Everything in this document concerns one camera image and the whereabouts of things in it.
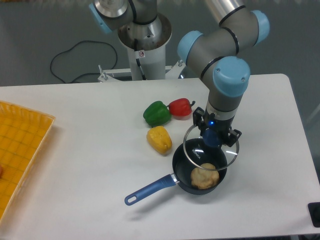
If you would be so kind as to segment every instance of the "light blue joint cap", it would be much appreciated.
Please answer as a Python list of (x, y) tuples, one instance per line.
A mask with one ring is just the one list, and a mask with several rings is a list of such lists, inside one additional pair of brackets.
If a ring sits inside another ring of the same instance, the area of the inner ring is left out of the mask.
[(235, 56), (226, 56), (218, 61), (213, 70), (215, 87), (227, 97), (236, 98), (246, 91), (249, 78), (249, 65)]
[(101, 16), (99, 15), (99, 13), (97, 12), (95, 6), (93, 3), (91, 3), (89, 5), (89, 9), (92, 12), (92, 15), (94, 17), (94, 19), (96, 20), (97, 24), (100, 26), (101, 30), (105, 33), (111, 33), (112, 30), (107, 26), (107, 24), (103, 21), (103, 19), (101, 18)]
[(180, 40), (178, 44), (177, 52), (179, 57), (185, 62), (186, 65), (187, 65), (188, 54), (193, 44), (195, 43), (195, 41), (201, 35), (203, 34), (199, 31), (190, 31), (186, 35), (184, 35), (184, 37)]
[(269, 35), (270, 23), (267, 16), (263, 12), (259, 10), (253, 10), (251, 12), (256, 16), (258, 20), (259, 34), (258, 34), (258, 40), (255, 43), (255, 44), (258, 44), (261, 41), (265, 40), (266, 37)]

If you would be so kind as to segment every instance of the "robotic arm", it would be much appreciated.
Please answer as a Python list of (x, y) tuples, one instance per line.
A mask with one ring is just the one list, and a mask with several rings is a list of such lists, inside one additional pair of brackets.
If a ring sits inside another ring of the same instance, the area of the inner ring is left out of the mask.
[(166, 78), (165, 46), (172, 28), (158, 13), (157, 0), (95, 0), (89, 8), (105, 33), (118, 30), (133, 80)]
[[(207, 145), (232, 146), (241, 132), (231, 124), (250, 77), (248, 64), (236, 55), (264, 40), (270, 25), (262, 12), (249, 11), (242, 0), (206, 0), (206, 4), (220, 29), (207, 36), (199, 31), (187, 33), (177, 51), (209, 88), (206, 108), (197, 108), (193, 123)], [(118, 29), (132, 79), (165, 79), (164, 46), (172, 29), (157, 12), (157, 0), (94, 0), (90, 9), (106, 33)], [(139, 51), (145, 57), (137, 56)]]
[(241, 135), (231, 124), (250, 77), (248, 64), (235, 56), (264, 40), (270, 25), (262, 12), (249, 11), (242, 0), (206, 0), (206, 4), (220, 29), (208, 36), (187, 33), (177, 51), (209, 88), (205, 111), (195, 111), (194, 124), (207, 145), (231, 147)]

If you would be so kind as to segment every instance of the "orange grid tray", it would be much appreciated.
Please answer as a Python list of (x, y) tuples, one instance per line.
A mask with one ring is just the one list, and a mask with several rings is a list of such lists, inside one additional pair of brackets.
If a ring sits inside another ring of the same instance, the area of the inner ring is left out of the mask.
[(0, 222), (54, 120), (46, 113), (0, 101)]

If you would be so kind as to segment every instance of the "biscuit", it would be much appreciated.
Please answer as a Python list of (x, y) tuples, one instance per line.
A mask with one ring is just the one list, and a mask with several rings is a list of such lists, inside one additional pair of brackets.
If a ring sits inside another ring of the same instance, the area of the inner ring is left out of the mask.
[[(201, 167), (206, 169), (215, 169), (216, 167), (211, 163), (204, 163)], [(196, 167), (191, 172), (191, 184), (198, 189), (208, 189), (218, 184), (218, 171), (207, 171)]]

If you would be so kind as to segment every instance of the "frying pan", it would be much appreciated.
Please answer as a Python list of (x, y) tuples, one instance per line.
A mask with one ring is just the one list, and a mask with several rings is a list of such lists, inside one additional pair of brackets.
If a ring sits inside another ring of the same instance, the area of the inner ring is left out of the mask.
[[(188, 156), (198, 165), (204, 163), (213, 164), (217, 169), (227, 165), (227, 159), (221, 148), (208, 147), (202, 138), (193, 138), (185, 142)], [(172, 158), (173, 173), (168, 174), (157, 181), (141, 188), (140, 190), (128, 195), (124, 202), (126, 205), (133, 205), (142, 199), (154, 194), (155, 192), (173, 187), (178, 184), (183, 190), (190, 194), (203, 195), (213, 191), (225, 178), (227, 168), (218, 170), (219, 182), (207, 189), (198, 189), (191, 184), (191, 172), (195, 167), (186, 157), (181, 144), (175, 151)]]

